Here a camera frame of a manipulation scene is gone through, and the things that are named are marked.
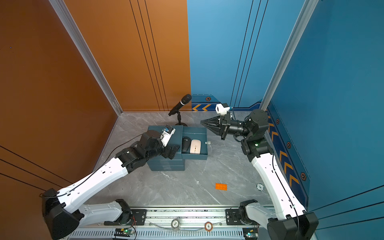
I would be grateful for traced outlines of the teal top drawer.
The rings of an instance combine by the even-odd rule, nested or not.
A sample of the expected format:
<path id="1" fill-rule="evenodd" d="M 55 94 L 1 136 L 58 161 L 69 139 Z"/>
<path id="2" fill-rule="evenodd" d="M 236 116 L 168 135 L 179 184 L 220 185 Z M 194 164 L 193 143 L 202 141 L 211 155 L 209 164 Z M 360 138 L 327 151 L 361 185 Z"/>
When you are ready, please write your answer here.
<path id="1" fill-rule="evenodd" d="M 183 138 L 189 138 L 189 148 L 182 150 L 184 160 L 206 161 L 208 158 L 207 129 L 203 127 L 183 127 Z"/>

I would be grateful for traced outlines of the black computer mouse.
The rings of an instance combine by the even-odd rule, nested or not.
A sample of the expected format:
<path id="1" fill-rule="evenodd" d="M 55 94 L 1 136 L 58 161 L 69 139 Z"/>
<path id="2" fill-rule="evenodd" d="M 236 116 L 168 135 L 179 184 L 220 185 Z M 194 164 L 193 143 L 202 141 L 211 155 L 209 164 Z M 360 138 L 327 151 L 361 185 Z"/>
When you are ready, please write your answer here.
<path id="1" fill-rule="evenodd" d="M 191 139 L 189 137 L 182 138 L 182 153 L 187 153 L 191 146 Z"/>

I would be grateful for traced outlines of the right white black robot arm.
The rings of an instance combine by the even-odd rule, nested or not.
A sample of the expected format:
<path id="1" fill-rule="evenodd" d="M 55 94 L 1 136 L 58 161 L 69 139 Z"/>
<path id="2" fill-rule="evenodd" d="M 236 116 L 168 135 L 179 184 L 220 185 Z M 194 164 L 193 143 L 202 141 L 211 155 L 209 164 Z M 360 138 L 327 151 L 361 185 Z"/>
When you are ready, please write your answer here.
<path id="1" fill-rule="evenodd" d="M 310 240 L 319 224 L 315 213 L 307 212 L 287 183 L 265 138 L 269 128 L 266 111 L 253 110 L 243 121 L 235 120 L 226 104 L 217 104 L 218 116 L 201 121 L 208 130 L 225 140 L 227 135 L 243 137 L 244 155 L 257 170 L 267 188 L 274 211 L 255 200 L 240 203 L 239 213 L 245 225 L 265 228 L 271 240 Z"/>

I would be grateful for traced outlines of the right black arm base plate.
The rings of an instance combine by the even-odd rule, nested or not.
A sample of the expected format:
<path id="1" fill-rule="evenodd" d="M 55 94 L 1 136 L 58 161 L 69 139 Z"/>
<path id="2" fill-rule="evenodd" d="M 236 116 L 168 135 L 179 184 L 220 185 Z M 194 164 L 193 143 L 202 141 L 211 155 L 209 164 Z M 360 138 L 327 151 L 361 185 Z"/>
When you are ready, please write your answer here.
<path id="1" fill-rule="evenodd" d="M 266 215 L 260 211 L 251 209 L 247 212 L 245 209 L 226 209 L 227 225 L 244 225 L 244 226 L 262 226 L 267 227 L 268 219 Z"/>

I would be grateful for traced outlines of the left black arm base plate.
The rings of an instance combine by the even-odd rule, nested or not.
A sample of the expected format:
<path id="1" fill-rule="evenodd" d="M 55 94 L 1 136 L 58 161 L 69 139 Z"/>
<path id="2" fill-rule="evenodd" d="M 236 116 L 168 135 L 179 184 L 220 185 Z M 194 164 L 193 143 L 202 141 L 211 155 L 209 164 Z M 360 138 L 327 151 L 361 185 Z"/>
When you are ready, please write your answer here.
<path id="1" fill-rule="evenodd" d="M 115 221 L 105 221 L 105 226 L 143 226 L 146 221 L 147 210 L 136 209 L 123 211 Z"/>

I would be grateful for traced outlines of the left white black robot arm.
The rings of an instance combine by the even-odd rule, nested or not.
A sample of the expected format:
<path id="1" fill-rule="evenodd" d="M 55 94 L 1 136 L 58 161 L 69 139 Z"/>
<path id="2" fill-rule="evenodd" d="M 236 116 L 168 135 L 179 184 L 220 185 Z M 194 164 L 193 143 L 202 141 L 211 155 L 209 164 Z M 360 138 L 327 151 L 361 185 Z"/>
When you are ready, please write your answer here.
<path id="1" fill-rule="evenodd" d="M 86 205 L 86 201 L 114 181 L 125 177 L 148 160 L 163 156 L 173 159 L 179 145 L 169 145 L 175 128 L 167 125 L 162 133 L 148 130 L 140 140 L 121 150 L 93 173 L 59 191 L 49 189 L 42 195 L 42 214 L 51 238 L 60 240 L 78 227 L 105 222 L 129 225 L 133 213 L 126 201 L 115 200 L 107 204 Z"/>

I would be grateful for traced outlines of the teal drawer cabinet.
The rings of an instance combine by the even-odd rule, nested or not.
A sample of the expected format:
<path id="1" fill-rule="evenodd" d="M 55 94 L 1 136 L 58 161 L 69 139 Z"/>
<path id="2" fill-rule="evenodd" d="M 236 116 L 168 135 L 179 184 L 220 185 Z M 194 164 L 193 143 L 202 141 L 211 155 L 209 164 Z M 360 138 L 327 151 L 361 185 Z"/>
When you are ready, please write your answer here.
<path id="1" fill-rule="evenodd" d="M 184 171 L 185 170 L 185 160 L 183 160 L 181 145 L 183 138 L 183 126 L 173 126 L 176 130 L 175 133 L 171 136 L 168 145 L 178 145 L 180 148 L 175 154 L 175 157 L 170 160 L 164 158 L 163 156 L 157 156 L 153 159 L 147 161 L 148 166 L 151 171 Z"/>

